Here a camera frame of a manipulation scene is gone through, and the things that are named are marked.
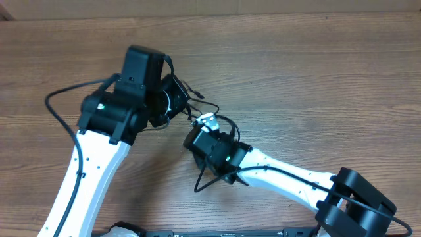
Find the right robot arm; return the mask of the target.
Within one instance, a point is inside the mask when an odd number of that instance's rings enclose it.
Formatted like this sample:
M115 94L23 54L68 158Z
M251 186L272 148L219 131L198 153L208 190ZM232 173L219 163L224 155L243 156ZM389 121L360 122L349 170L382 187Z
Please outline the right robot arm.
M314 212L316 236L385 236L397 210L345 167L338 174L302 169L206 126L193 128L183 145L198 167L210 169L218 180L272 190Z

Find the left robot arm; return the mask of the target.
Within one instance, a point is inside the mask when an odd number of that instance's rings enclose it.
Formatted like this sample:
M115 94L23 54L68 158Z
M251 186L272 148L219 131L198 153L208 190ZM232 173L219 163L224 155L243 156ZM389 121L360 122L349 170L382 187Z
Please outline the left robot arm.
M109 184L136 136L165 129L186 108L186 89L173 72L161 76L164 64L173 65L169 55L130 46L122 71L97 80L99 87L82 101L77 132L50 100L78 86L45 97L45 106L69 133L74 149L40 236L90 236Z

